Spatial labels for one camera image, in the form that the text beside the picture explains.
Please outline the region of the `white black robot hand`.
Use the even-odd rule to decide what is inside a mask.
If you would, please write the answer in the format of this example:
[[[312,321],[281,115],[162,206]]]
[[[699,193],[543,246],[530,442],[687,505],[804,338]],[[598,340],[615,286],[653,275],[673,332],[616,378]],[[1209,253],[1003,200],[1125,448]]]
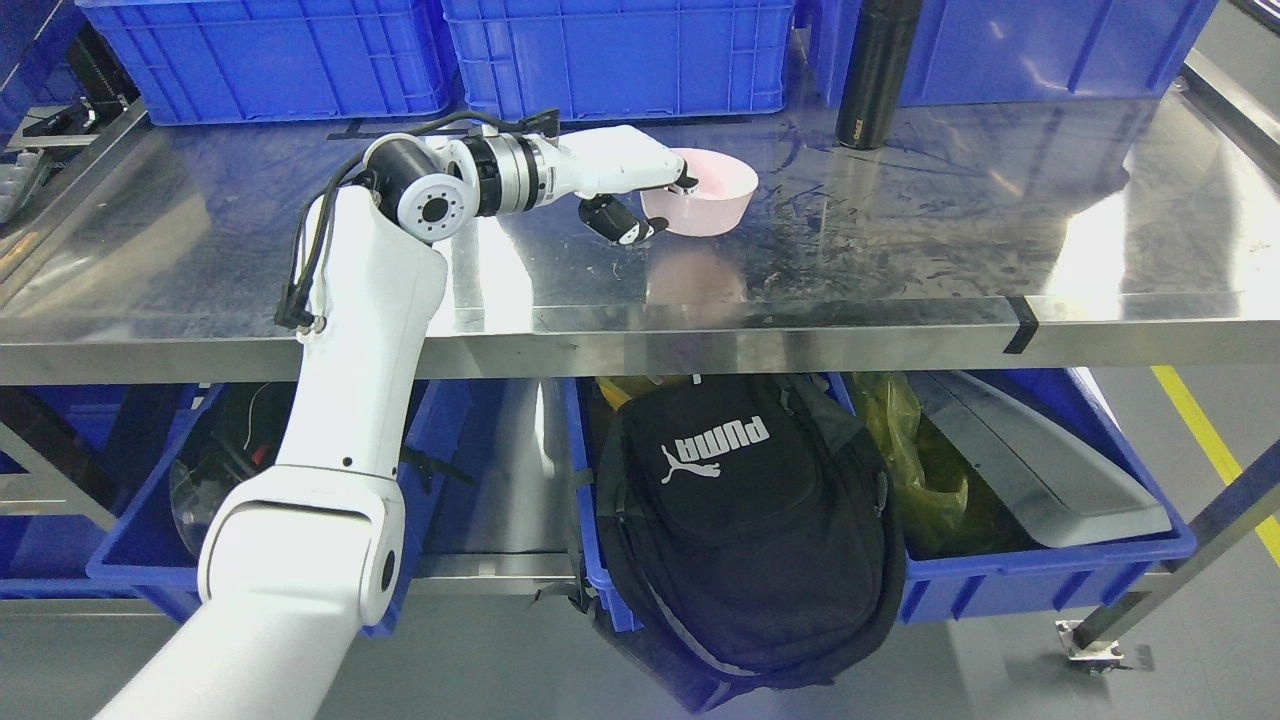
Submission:
[[[562,135],[547,150],[552,176],[547,201],[577,196],[581,223],[612,243],[632,245],[669,225],[663,218],[632,213],[618,196],[648,190],[689,195],[699,184],[685,158],[634,126]]]

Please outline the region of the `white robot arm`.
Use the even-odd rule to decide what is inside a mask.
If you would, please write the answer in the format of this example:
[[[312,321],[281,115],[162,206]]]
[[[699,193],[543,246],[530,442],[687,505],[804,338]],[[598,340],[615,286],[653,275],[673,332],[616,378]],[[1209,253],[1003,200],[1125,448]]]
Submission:
[[[376,140],[300,215],[278,323],[302,364],[271,466],[216,511],[195,615],[101,719],[311,719],[399,577],[404,419],[448,263],[435,243],[477,217],[570,191],[558,146],[502,131]]]

